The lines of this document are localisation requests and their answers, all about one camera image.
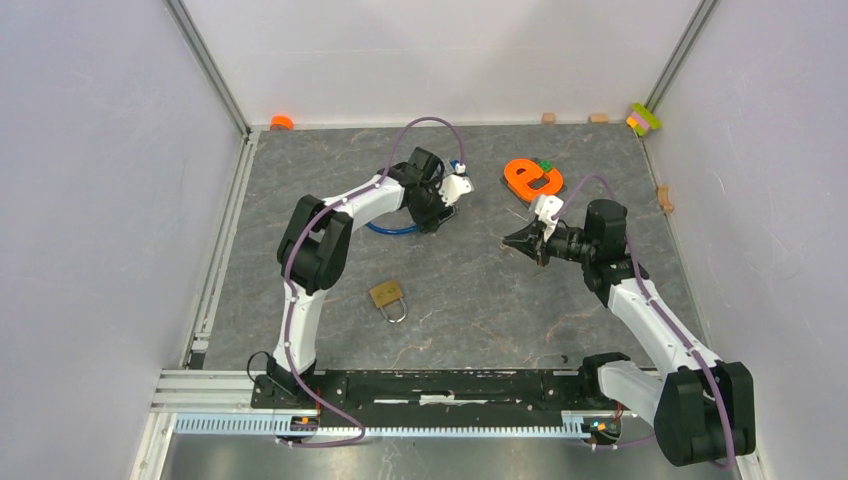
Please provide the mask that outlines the blue cable lock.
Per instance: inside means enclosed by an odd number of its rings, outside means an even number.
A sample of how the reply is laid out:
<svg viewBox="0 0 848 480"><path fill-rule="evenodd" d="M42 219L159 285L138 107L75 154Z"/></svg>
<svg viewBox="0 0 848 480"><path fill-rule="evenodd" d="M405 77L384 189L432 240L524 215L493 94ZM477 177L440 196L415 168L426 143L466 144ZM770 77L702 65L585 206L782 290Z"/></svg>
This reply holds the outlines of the blue cable lock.
<svg viewBox="0 0 848 480"><path fill-rule="evenodd" d="M417 217L412 214L408 208L401 209L401 212L407 214L413 220L413 223L411 225L405 227L384 227L376 225L373 222L368 222L365 224L365 227L374 233L388 236L402 236L410 234L434 234L441 228L442 225L444 225L446 222L458 215L459 208L456 206L447 207L440 213L429 217L423 225L416 223Z"/></svg>

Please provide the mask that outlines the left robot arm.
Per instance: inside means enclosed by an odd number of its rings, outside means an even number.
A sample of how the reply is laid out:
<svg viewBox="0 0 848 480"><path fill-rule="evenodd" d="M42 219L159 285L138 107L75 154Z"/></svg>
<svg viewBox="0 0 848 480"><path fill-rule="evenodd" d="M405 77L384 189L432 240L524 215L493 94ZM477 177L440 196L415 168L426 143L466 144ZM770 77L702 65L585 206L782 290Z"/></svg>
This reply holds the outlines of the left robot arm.
<svg viewBox="0 0 848 480"><path fill-rule="evenodd" d="M379 170L350 191L298 201L277 249L285 306L267 374L281 400L297 408L313 397L309 374L316 363L317 327L323 302L346 267L352 234L399 210L408 211L418 232L435 232L473 190L464 166L447 171L438 156L417 147L408 161Z"/></svg>

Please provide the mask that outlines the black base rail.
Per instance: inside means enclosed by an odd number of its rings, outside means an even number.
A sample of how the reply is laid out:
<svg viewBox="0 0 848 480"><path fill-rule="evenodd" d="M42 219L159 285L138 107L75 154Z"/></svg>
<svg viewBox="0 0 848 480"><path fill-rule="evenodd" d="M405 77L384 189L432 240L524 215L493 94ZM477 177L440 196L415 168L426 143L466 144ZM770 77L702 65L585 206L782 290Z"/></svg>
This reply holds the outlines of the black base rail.
<svg viewBox="0 0 848 480"><path fill-rule="evenodd" d="M618 402L592 391L576 370L326 370L297 395L266 376L254 382L255 409L317 410L323 427L554 427L564 412L612 416Z"/></svg>

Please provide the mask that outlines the orange round cap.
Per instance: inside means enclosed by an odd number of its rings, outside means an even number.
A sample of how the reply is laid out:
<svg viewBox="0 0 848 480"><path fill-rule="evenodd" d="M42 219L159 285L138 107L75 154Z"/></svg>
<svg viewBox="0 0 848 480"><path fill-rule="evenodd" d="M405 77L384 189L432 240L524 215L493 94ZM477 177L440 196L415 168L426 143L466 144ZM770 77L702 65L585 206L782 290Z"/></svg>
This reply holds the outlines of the orange round cap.
<svg viewBox="0 0 848 480"><path fill-rule="evenodd" d="M294 129L294 122L291 118L285 115L275 115L270 119L269 129L272 131Z"/></svg>

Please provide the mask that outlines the orange letter e block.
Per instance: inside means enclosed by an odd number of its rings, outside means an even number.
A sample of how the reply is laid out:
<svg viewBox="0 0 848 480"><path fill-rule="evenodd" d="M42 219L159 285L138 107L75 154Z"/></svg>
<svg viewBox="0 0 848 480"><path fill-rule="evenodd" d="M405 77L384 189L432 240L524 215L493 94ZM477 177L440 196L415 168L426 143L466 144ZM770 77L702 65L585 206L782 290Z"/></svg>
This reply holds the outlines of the orange letter e block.
<svg viewBox="0 0 848 480"><path fill-rule="evenodd" d="M512 190L521 198L532 201L537 195L557 195L565 189L565 179L555 168L543 172L536 164L536 158L516 158L503 168L502 176L509 182Z"/></svg>

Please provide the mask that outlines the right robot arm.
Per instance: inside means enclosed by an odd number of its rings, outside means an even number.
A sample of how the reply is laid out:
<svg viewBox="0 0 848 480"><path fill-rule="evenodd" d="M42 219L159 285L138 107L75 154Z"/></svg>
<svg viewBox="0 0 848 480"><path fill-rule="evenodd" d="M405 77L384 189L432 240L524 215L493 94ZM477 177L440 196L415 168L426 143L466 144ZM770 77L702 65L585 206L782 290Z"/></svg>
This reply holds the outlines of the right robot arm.
<svg viewBox="0 0 848 480"><path fill-rule="evenodd" d="M639 341L655 375L614 352L584 360L580 400L602 408L614 400L650 425L674 466L733 464L756 449L753 376L703 345L670 310L629 246L626 207L591 201L581 227L558 219L563 201L541 195L532 221L503 244L546 266L552 259L580 265L587 289Z"/></svg>

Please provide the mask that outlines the brass padlock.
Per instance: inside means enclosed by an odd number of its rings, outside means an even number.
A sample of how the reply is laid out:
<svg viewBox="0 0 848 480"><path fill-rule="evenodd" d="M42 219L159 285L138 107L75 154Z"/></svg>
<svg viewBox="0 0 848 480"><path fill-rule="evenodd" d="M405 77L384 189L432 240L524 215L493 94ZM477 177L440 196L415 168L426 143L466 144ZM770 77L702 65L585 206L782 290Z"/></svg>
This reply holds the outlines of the brass padlock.
<svg viewBox="0 0 848 480"><path fill-rule="evenodd" d="M406 319L408 315L408 307L404 299L403 290L397 280L390 279L372 287L369 290L369 295L375 305L375 308L381 313L387 322L397 324ZM399 304L402 309L401 315L397 318L392 317L387 311L387 308L393 304Z"/></svg>

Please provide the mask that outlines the stacked coloured toy bricks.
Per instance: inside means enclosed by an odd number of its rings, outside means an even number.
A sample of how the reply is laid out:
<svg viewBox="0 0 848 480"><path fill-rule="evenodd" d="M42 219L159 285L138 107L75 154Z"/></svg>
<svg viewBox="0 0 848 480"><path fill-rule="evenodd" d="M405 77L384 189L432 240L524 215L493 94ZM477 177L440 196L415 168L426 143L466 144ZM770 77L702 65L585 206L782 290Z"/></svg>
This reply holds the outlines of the stacked coloured toy bricks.
<svg viewBox="0 0 848 480"><path fill-rule="evenodd" d="M648 133L662 128L661 121L641 103L631 105L626 124L638 137L644 137Z"/></svg>

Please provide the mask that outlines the curved wooden block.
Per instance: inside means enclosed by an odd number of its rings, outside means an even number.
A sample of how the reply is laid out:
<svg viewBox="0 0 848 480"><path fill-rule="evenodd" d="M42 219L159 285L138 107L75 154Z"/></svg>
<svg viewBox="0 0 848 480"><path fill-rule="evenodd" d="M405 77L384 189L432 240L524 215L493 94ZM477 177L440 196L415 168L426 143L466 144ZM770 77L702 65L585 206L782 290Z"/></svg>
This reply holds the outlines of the curved wooden block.
<svg viewBox="0 0 848 480"><path fill-rule="evenodd" d="M675 206L671 201L670 188L668 185L658 185L656 188L656 196L663 214L669 215L674 212Z"/></svg>

